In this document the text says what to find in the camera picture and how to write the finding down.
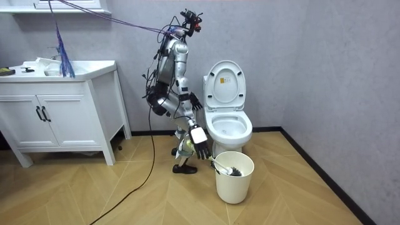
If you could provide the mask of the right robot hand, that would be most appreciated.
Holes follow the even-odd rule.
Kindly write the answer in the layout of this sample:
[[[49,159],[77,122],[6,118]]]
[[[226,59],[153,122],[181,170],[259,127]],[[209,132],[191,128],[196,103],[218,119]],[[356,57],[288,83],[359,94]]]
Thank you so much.
[[[209,150],[209,146],[207,143],[207,136],[204,132],[204,129],[195,124],[189,128],[189,136],[191,138],[191,142],[194,145],[194,149],[197,154],[198,159],[209,159],[211,156],[211,152]]]

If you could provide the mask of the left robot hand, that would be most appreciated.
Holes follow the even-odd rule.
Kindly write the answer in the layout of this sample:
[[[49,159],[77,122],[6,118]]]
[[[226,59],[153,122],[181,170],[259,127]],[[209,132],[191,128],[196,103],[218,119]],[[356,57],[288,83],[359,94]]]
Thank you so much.
[[[190,93],[189,99],[190,99],[193,111],[198,111],[203,108],[203,105],[201,104],[200,100],[193,92]]]

